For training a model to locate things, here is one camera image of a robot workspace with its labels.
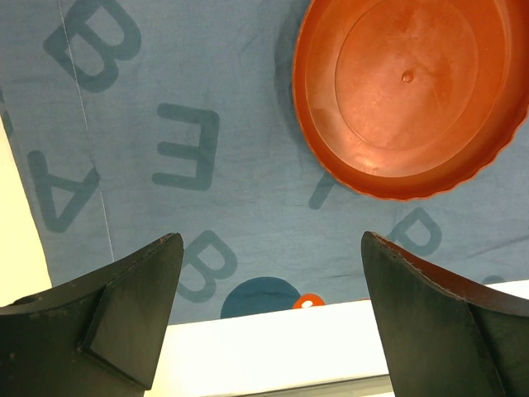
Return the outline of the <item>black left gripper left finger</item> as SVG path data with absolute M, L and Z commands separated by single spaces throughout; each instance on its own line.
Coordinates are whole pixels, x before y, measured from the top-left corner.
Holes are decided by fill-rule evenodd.
M 183 263 L 167 234 L 119 261 L 1 308 L 3 396 L 142 396 Z

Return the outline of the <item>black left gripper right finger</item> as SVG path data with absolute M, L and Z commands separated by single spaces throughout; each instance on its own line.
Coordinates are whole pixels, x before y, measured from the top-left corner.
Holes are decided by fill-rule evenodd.
M 396 396 L 526 396 L 528 301 L 457 275 L 374 232 L 361 240 Z

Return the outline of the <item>blue letter-print cloth napkin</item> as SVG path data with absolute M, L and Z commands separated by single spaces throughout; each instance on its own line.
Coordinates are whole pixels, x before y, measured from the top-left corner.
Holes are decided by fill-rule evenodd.
M 173 323 L 367 297 L 373 231 L 483 284 L 528 276 L 528 131 L 449 193 L 340 185 L 298 129 L 305 1 L 4 1 L 1 111 L 51 282 L 169 232 Z

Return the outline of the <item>red round plastic plate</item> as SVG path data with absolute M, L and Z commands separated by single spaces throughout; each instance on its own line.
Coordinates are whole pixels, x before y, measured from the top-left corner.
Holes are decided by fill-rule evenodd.
M 312 1 L 293 105 L 321 165 L 377 199 L 474 178 L 528 116 L 525 1 Z

